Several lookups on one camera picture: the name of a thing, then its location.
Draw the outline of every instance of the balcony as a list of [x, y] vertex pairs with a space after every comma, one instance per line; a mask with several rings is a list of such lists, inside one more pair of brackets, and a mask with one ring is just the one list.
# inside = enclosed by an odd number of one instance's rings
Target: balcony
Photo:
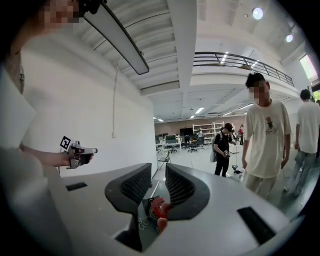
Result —
[[194, 67], [233, 67], [237, 69], [259, 72], [264, 75], [276, 78], [292, 87], [292, 78], [285, 73], [265, 64], [259, 60], [240, 56], [231, 53], [197, 51], [193, 61]]

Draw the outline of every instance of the hand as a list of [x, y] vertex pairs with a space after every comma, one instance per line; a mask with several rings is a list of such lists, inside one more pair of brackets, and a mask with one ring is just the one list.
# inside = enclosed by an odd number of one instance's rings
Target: hand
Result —
[[248, 165], [247, 161], [245, 159], [242, 159], [242, 167], [243, 167], [243, 169], [246, 169], [247, 165]]
[[[75, 149], [73, 149], [71, 158], [76, 158], [78, 160], [80, 155], [75, 155], [75, 153], [76, 153], [76, 151], [75, 151]], [[62, 158], [62, 165], [61, 166], [70, 166], [69, 157], [68, 157], [67, 152], [61, 152], [61, 153], [58, 153], [58, 154], [60, 154], [60, 157]], [[90, 161], [92, 160], [93, 157], [94, 157], [94, 154], [91, 155], [89, 163], [90, 163]]]
[[288, 160], [289, 159], [287, 157], [283, 159], [283, 161], [281, 162], [281, 169], [283, 169], [285, 167], [285, 165], [288, 162]]
[[[168, 211], [172, 208], [172, 205], [168, 202], [164, 202], [160, 207], [163, 210], [163, 212], [165, 214], [167, 214]], [[167, 225], [168, 225], [168, 219], [166, 219], [166, 218], [159, 218], [158, 219], [158, 228], [159, 228], [160, 232], [162, 232], [166, 228]]]

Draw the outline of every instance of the red object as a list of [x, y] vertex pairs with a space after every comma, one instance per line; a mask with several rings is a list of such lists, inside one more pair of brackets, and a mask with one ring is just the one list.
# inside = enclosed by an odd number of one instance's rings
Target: red object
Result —
[[164, 211], [161, 209], [161, 205], [165, 202], [163, 198], [156, 198], [152, 201], [151, 207], [153, 208], [154, 214], [158, 218], [167, 218], [167, 215], [164, 213]]

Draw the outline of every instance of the floor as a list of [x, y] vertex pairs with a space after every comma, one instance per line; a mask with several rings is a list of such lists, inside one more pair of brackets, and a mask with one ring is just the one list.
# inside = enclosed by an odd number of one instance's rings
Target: floor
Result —
[[[241, 158], [243, 146], [237, 145], [236, 151], [239, 153], [231, 154], [230, 156], [227, 176], [232, 175], [234, 172], [232, 165], [238, 165], [237, 170], [242, 170]], [[188, 149], [182, 149], [182, 152], [180, 153], [180, 149], [177, 148], [177, 152], [170, 154], [170, 159], [173, 164], [192, 167], [213, 174], [215, 172], [216, 163], [210, 162], [211, 152], [211, 145], [205, 145], [203, 148], [199, 147], [198, 152], [188, 152]], [[320, 160], [316, 159], [301, 195], [295, 197], [292, 194], [283, 193], [284, 186], [290, 177], [291, 170], [294, 168], [296, 154], [297, 151], [291, 149], [289, 161], [279, 174], [278, 179], [267, 198], [267, 201], [279, 208], [290, 220], [294, 219], [300, 213], [308, 201], [320, 174]], [[159, 160], [166, 155], [167, 152], [162, 153], [162, 151], [160, 151], [157, 153], [157, 158]], [[162, 162], [158, 162], [158, 171], [155, 173], [153, 179], [164, 181], [166, 164], [160, 169], [161, 165]]]

